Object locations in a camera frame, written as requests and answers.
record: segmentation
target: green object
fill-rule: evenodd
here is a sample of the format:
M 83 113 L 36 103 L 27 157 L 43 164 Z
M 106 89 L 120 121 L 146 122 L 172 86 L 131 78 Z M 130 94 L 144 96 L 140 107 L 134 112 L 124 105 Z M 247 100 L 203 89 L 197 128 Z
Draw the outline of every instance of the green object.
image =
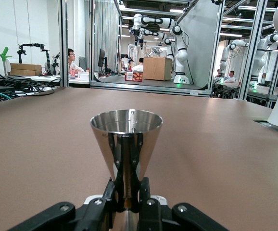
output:
M 8 47 L 5 47 L 2 54 L 0 54 L 0 57 L 2 58 L 2 61 L 5 62 L 6 61 L 6 58 L 9 58 L 11 56 L 6 56 L 6 53 L 9 51 L 9 48 Z

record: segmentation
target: person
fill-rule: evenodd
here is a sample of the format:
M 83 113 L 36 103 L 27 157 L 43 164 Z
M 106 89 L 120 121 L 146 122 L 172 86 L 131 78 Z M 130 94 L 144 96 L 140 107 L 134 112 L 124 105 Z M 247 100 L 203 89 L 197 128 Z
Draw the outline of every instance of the person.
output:
M 143 72 L 143 58 L 139 58 L 139 65 L 134 66 L 132 70 Z
M 82 69 L 81 67 L 77 66 L 75 64 L 75 59 L 76 59 L 76 56 L 74 54 L 74 50 L 72 49 L 68 49 L 68 73 L 71 72 L 71 68 L 74 68 L 75 69 L 75 73 L 78 74 L 78 71 L 84 71 L 84 69 Z
M 229 77 L 224 81 L 224 83 L 235 83 L 236 79 L 234 78 L 234 71 L 229 72 Z

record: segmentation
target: shiny metal cup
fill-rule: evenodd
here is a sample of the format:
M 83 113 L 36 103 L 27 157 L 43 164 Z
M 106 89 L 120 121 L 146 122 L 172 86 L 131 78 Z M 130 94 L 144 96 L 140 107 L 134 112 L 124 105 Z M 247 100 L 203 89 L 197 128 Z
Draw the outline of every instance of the shiny metal cup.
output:
M 137 212 L 138 191 L 163 119 L 131 109 L 96 115 L 90 123 L 116 187 L 117 211 Z

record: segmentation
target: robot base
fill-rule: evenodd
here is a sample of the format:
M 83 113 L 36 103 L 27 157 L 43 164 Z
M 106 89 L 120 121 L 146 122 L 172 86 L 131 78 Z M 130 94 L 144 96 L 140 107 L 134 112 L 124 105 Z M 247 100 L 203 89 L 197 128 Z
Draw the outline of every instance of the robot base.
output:
M 186 84 L 190 84 L 189 83 L 189 79 L 186 76 L 183 76 L 183 75 L 176 75 L 173 82 L 174 83 L 186 83 Z

